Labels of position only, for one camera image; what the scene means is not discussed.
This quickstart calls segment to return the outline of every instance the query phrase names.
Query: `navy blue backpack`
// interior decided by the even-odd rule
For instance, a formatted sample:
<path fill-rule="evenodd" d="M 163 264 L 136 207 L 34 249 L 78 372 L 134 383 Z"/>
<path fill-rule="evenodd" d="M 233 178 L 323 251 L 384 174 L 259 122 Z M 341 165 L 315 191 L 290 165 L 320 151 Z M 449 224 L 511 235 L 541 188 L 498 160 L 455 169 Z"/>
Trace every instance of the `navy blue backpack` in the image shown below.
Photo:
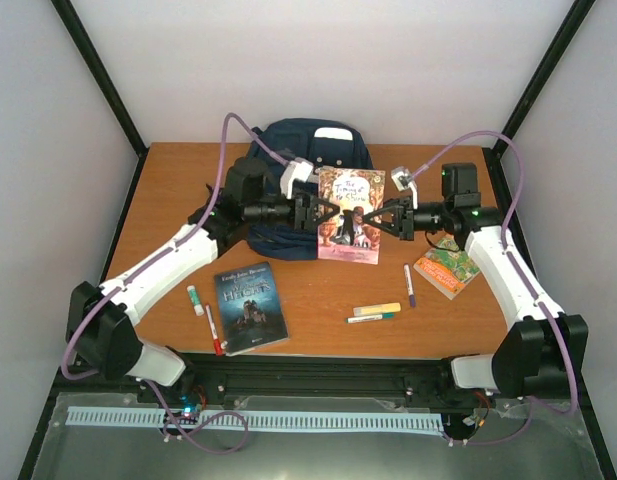
<path fill-rule="evenodd" d="M 348 130 L 347 139 L 317 136 L 324 128 Z M 310 160 L 315 168 L 331 166 L 340 168 L 373 169 L 370 154 L 361 134 L 341 122 L 311 118 L 288 118 L 272 123 L 265 131 L 252 129 L 273 151 L 289 160 L 295 157 Z M 275 179 L 279 181 L 284 167 L 270 158 L 257 143 L 253 142 L 246 158 L 264 160 Z M 317 194 L 317 185 L 306 183 L 302 188 Z M 286 225 L 254 225 L 248 232 L 248 245 L 266 257 L 281 260 L 315 260 L 317 258 L 317 234 L 297 232 Z"/>

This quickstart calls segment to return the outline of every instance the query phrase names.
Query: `brown tabletop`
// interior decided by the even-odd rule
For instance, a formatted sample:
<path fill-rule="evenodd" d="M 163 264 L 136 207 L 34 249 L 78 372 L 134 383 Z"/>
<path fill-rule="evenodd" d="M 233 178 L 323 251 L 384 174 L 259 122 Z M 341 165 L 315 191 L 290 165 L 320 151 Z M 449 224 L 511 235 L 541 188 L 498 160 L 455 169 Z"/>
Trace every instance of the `brown tabletop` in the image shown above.
<path fill-rule="evenodd" d="M 247 148 L 246 144 L 229 145 L 228 165 L 243 156 Z M 368 148 L 375 168 L 389 172 L 400 165 L 414 171 L 441 147 L 370 145 Z M 205 184 L 214 183 L 218 158 L 218 144 L 155 143 L 151 146 L 108 278 L 119 275 L 163 245 L 186 222 L 188 215 L 205 203 Z M 475 163 L 482 205 L 496 205 L 479 147 L 455 148 L 419 177 L 420 201 L 441 199 L 442 162 Z M 385 198 L 396 195 L 388 176 Z M 202 301 L 211 304 L 221 337 L 213 276 L 269 261 L 290 339 L 255 353 L 437 358 L 494 352 L 506 331 L 503 315 L 483 275 L 451 301 L 411 270 L 417 307 L 410 308 L 403 264 L 412 265 L 429 248 L 423 234 L 418 233 L 414 242 L 400 242 L 382 234 L 379 265 L 362 265 L 329 260 L 268 259 L 251 251 L 246 242 L 240 242 L 165 295 L 146 314 L 137 330 L 146 340 L 180 351 L 212 352 L 206 317 L 195 316 L 186 285 L 195 285 Z M 352 316 L 353 307 L 389 302 L 402 305 L 401 313 L 392 320 L 354 325 L 344 321 Z"/>

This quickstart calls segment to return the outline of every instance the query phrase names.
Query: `yellow marker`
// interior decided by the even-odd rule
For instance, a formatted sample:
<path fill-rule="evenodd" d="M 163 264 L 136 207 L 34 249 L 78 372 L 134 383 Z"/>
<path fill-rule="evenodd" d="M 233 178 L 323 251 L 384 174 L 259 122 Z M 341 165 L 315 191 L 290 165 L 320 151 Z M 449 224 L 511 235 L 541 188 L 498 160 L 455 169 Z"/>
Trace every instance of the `yellow marker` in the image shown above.
<path fill-rule="evenodd" d="M 369 307 L 355 307 L 353 309 L 353 313 L 355 316 L 358 315 L 376 315 L 379 313 L 395 313 L 401 312 L 401 304 L 398 302 L 395 303 L 384 303 L 382 305 L 371 305 Z"/>

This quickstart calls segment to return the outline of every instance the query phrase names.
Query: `gray wall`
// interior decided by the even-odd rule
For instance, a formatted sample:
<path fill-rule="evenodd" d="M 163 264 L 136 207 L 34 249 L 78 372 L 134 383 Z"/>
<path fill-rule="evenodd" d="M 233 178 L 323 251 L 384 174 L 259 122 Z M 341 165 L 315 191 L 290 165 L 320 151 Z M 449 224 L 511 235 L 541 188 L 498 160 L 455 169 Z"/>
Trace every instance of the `gray wall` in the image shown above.
<path fill-rule="evenodd" d="M 590 326 L 584 375 L 617 468 L 617 0 L 595 4 L 518 141 L 530 252 L 548 292 Z"/>
<path fill-rule="evenodd" d="M 16 478 L 135 157 L 50 2 L 0 2 L 0 479 Z"/>
<path fill-rule="evenodd" d="M 342 120 L 371 143 L 501 129 L 571 3 L 74 1 L 146 141 L 216 142 L 232 110 Z"/>

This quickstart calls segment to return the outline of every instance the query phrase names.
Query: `book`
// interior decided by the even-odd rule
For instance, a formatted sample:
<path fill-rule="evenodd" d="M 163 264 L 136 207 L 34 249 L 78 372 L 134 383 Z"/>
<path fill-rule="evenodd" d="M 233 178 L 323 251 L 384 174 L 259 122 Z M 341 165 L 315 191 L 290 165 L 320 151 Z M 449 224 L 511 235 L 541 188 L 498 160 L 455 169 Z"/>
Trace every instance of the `book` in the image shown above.
<path fill-rule="evenodd" d="M 320 168 L 319 197 L 339 205 L 341 211 L 319 226 L 318 258 L 374 265 L 379 262 L 381 232 L 364 224 L 362 216 L 381 207 L 385 177 L 379 170 Z"/>
<path fill-rule="evenodd" d="M 277 286 L 268 262 L 215 275 L 226 355 L 288 338 Z"/>
<path fill-rule="evenodd" d="M 452 300 L 479 275 L 480 270 L 466 252 L 459 250 L 451 235 L 444 236 L 436 246 L 456 252 L 431 248 L 415 262 L 414 269 Z"/>

